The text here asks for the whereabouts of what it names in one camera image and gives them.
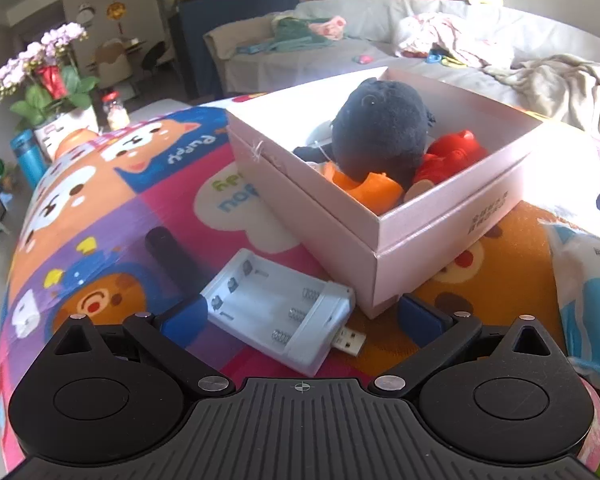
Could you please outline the orange bowl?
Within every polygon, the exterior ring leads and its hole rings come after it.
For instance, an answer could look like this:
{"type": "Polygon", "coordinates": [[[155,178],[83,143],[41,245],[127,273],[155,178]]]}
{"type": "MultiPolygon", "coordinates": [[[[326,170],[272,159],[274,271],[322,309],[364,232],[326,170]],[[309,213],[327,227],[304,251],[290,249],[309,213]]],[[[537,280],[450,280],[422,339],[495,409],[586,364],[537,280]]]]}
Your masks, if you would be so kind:
{"type": "Polygon", "coordinates": [[[77,146],[94,141],[98,137],[99,134],[90,129],[82,128],[74,130],[72,133],[69,133],[68,136],[66,136],[65,139],[58,144],[54,155],[54,159],[57,160],[60,156],[65,155],[77,146]]]}

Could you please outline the colourful cartoon play mat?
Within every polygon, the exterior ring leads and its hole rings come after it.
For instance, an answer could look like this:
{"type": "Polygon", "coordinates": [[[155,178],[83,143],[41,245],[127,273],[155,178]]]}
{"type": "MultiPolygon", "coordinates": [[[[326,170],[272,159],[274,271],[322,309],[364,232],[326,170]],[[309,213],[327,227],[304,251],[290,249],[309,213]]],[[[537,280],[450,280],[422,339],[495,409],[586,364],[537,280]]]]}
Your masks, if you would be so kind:
{"type": "MultiPolygon", "coordinates": [[[[34,192],[18,240],[0,338],[0,417],[12,479],[584,479],[565,450],[521,462],[477,453],[430,425],[439,370],[411,392],[368,384],[418,349],[392,301],[356,358],[306,377],[207,320],[186,347],[234,392],[193,392],[123,329],[185,298],[145,247],[156,226],[212,274],[238,250],[337,282],[239,170],[227,132],[236,103],[198,106],[62,155],[34,192]]],[[[558,332],[540,233],[519,202],[474,244],[482,328],[558,332]]]]}

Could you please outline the beige blanket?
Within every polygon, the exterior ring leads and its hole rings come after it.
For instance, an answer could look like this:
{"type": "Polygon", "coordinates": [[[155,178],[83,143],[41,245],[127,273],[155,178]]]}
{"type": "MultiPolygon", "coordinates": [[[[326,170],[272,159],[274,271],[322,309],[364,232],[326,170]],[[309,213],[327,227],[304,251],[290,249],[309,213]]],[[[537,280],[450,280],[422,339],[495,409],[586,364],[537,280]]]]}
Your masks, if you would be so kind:
{"type": "Polygon", "coordinates": [[[483,71],[527,100],[530,110],[600,134],[600,63],[572,54],[521,62],[515,68],[483,71]]]}

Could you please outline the blue water bottle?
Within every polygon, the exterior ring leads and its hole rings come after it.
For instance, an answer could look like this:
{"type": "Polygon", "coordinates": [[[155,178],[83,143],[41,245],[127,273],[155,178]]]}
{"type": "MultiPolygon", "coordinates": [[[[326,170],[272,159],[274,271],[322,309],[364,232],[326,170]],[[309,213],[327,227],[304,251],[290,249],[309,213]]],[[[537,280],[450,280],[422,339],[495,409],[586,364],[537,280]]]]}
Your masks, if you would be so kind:
{"type": "Polygon", "coordinates": [[[18,133],[10,141],[10,147],[30,188],[34,190],[46,173],[47,165],[32,130],[18,133]]]}

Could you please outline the grey sofa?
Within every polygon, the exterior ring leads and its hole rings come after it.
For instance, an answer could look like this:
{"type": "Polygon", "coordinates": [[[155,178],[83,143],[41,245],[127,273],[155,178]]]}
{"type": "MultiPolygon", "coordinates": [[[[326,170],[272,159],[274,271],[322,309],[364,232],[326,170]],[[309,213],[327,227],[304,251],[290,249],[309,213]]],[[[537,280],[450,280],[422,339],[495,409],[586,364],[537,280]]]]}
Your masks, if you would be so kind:
{"type": "Polygon", "coordinates": [[[227,81],[240,89],[236,93],[258,93],[355,70],[392,66],[530,110],[524,96],[486,74],[484,67],[466,66],[441,49],[432,49],[427,55],[397,55],[392,43],[396,24],[402,18],[425,12],[472,16],[501,27],[515,49],[514,62],[509,68],[555,54],[572,54],[600,63],[600,38],[506,6],[471,6],[455,0],[317,0],[302,2],[290,11],[274,15],[273,36],[275,21],[280,18],[315,20],[339,15],[347,21],[340,41],[327,48],[306,51],[235,53],[226,64],[227,81]],[[374,62],[367,65],[353,62],[361,54],[371,55],[374,62]]]}

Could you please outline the red daruma doll toy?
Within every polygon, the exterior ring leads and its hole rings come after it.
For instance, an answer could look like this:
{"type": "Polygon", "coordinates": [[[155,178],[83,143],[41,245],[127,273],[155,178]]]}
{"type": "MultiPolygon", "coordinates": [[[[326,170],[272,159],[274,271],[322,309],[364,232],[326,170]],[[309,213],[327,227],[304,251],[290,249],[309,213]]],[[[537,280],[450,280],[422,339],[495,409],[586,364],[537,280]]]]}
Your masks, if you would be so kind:
{"type": "Polygon", "coordinates": [[[422,156],[422,163],[415,172],[412,186],[404,195],[404,202],[414,200],[486,156],[488,151],[470,130],[440,136],[422,156]]]}

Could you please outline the pink cardboard box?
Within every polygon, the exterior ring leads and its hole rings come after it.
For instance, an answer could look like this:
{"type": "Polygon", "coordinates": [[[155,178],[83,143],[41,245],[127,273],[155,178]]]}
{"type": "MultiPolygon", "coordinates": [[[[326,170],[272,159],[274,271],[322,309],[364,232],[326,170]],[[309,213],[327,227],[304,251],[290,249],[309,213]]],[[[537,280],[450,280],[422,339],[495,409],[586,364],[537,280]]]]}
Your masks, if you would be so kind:
{"type": "Polygon", "coordinates": [[[476,92],[384,66],[233,105],[236,164],[262,200],[376,318],[452,262],[522,197],[550,124],[476,92]],[[407,84],[424,101],[424,159],[412,174],[356,176],[335,162],[336,122],[369,82],[407,84]]]}

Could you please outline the white battery charger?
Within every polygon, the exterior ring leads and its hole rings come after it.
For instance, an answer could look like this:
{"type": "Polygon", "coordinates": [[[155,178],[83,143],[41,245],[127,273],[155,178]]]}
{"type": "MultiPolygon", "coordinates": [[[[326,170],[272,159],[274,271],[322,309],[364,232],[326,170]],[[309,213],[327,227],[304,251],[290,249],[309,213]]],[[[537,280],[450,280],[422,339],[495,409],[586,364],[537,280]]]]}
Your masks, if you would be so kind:
{"type": "Polygon", "coordinates": [[[330,350],[357,356],[366,341],[347,326],[352,288],[248,249],[238,250],[202,296],[212,324],[304,376],[315,376],[330,350]]]}

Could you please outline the black cylinder handle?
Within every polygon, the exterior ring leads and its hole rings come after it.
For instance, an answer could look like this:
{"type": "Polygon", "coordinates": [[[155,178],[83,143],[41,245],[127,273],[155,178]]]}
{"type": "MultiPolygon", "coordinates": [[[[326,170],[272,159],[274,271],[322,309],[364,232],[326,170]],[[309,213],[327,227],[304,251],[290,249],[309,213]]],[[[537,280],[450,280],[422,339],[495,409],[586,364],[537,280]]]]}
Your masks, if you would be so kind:
{"type": "Polygon", "coordinates": [[[199,296],[211,281],[209,270],[164,226],[156,226],[147,232],[145,247],[185,298],[199,296]]]}

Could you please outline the black plush toy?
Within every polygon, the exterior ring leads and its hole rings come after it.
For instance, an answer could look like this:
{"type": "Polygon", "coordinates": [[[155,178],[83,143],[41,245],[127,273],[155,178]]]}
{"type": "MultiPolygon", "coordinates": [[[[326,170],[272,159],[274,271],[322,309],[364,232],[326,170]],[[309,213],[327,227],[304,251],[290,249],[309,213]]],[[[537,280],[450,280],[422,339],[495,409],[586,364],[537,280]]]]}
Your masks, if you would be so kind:
{"type": "Polygon", "coordinates": [[[360,83],[330,123],[332,140],[294,154],[305,162],[334,162],[355,182],[369,174],[385,174],[409,188],[422,163],[427,136],[436,118],[408,84],[366,79],[360,83]]]}

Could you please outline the orange pumpkin toy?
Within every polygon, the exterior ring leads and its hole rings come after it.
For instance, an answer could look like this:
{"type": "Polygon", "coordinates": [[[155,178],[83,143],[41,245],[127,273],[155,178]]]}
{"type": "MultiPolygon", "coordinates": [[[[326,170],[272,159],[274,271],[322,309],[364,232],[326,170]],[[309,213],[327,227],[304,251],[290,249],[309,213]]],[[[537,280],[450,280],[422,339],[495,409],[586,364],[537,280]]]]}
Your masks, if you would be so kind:
{"type": "Polygon", "coordinates": [[[326,180],[332,182],[337,188],[346,192],[378,216],[394,208],[404,195],[402,186],[385,174],[373,174],[371,172],[363,182],[356,182],[339,171],[333,162],[326,162],[326,164],[321,165],[318,172],[326,180]]]}

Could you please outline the red lid candy jar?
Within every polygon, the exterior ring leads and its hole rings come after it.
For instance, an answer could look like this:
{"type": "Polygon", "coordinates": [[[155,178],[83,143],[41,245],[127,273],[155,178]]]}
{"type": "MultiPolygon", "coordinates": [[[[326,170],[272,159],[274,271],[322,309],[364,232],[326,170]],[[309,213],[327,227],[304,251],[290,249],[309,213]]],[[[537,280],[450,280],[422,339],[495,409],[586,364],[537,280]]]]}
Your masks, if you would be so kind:
{"type": "Polygon", "coordinates": [[[117,91],[111,91],[102,97],[102,108],[106,114],[109,129],[117,131],[126,128],[131,119],[126,110],[120,94],[117,91]]]}

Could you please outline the pink orchid flower pot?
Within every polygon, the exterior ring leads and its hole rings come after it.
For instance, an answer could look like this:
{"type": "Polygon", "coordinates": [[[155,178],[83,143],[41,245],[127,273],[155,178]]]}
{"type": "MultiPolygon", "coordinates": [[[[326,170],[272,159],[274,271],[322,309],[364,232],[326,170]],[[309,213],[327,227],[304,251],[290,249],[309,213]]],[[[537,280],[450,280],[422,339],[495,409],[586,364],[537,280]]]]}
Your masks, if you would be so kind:
{"type": "Polygon", "coordinates": [[[17,129],[30,129],[49,159],[76,130],[98,130],[91,92],[98,79],[83,76],[74,59],[72,44],[87,38],[78,23],[63,24],[0,68],[0,101],[16,94],[9,109],[19,116],[17,129]]]}

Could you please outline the dining chair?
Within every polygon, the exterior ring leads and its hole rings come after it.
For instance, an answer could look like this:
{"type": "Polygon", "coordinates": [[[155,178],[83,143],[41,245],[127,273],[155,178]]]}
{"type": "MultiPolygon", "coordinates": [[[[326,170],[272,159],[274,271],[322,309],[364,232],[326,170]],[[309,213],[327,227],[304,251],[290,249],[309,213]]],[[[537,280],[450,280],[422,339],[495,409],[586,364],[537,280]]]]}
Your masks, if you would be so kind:
{"type": "Polygon", "coordinates": [[[113,39],[97,47],[94,53],[98,86],[112,88],[133,76],[133,67],[126,54],[124,43],[113,39]]]}

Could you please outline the blue white mask package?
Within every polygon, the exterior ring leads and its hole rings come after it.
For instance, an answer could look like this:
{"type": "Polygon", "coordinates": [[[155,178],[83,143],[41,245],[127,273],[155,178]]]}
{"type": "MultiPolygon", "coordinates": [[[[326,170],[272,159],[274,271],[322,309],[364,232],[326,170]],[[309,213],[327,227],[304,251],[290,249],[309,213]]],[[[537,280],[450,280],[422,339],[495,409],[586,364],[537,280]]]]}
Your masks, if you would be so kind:
{"type": "Polygon", "coordinates": [[[543,221],[568,359],[600,389],[600,238],[543,221]]]}

